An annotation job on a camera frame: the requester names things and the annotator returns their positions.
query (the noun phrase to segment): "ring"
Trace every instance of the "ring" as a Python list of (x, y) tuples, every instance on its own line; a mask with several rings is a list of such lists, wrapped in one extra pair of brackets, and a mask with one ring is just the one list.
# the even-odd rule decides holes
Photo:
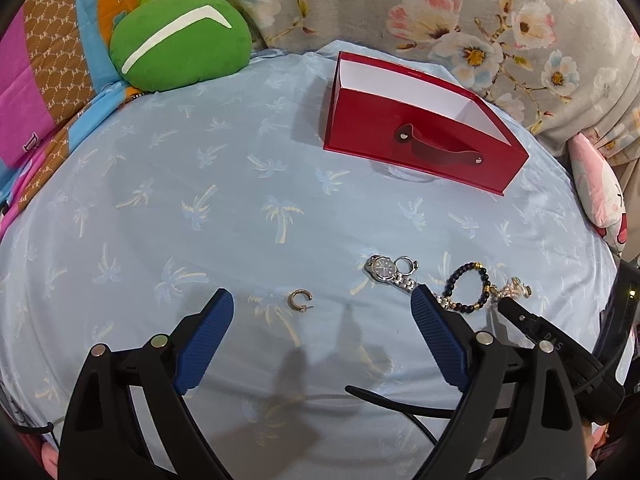
[[(402, 272), (402, 271), (400, 271), (400, 269), (398, 269), (398, 262), (400, 260), (404, 260), (409, 264), (409, 269), (411, 269), (411, 270), (409, 270), (409, 272)], [(396, 265), (396, 269), (398, 269), (398, 272), (402, 276), (411, 276), (416, 270), (418, 270), (418, 261), (417, 260), (412, 260), (408, 256), (400, 256), (396, 261), (394, 261), (394, 264)]]
[(306, 310), (308, 308), (313, 308), (315, 307), (315, 305), (299, 305), (296, 303), (295, 301), (295, 297), (297, 295), (301, 294), (302, 296), (305, 296), (309, 301), (311, 301), (314, 297), (311, 295), (311, 292), (309, 292), (308, 290), (305, 290), (304, 288), (299, 288), (298, 290), (294, 290), (291, 294), (289, 294), (289, 296), (287, 297), (287, 303), (289, 303), (289, 306), (293, 309), (293, 310), (297, 310), (299, 312), (306, 312)]

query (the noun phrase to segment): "floral fabric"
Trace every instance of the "floral fabric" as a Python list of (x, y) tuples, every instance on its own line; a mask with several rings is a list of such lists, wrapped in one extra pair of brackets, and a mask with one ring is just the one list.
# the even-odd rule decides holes
[(640, 156), (640, 38), (616, 0), (229, 0), (257, 46), (335, 38), (444, 65), (553, 154), (585, 131), (612, 165)]

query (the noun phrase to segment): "colorful blanket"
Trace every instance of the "colorful blanket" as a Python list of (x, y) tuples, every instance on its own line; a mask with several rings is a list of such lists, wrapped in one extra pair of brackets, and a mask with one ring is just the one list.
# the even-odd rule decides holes
[(0, 40), (0, 238), (73, 150), (140, 92), (108, 56), (147, 0), (26, 0)]

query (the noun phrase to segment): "metal rivet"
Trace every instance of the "metal rivet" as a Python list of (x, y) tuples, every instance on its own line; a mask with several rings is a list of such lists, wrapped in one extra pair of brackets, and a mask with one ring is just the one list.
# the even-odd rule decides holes
[(94, 357), (100, 357), (107, 351), (107, 347), (103, 344), (98, 344), (91, 348), (91, 355)]
[(549, 341), (546, 341), (546, 340), (540, 341), (538, 346), (545, 354), (551, 354), (551, 352), (554, 351), (553, 343), (550, 343)]
[(153, 336), (153, 338), (151, 339), (151, 346), (153, 348), (162, 348), (168, 342), (169, 338), (167, 336), (165, 336), (164, 334), (158, 334)]
[(476, 341), (478, 341), (481, 345), (490, 345), (494, 342), (494, 336), (492, 336), (488, 332), (478, 332), (476, 334)]

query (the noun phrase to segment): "green pillow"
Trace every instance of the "green pillow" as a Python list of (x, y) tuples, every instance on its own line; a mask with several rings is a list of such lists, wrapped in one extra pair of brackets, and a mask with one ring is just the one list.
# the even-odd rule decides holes
[(152, 0), (113, 30), (111, 61), (145, 92), (230, 75), (249, 63), (251, 34), (225, 0)]

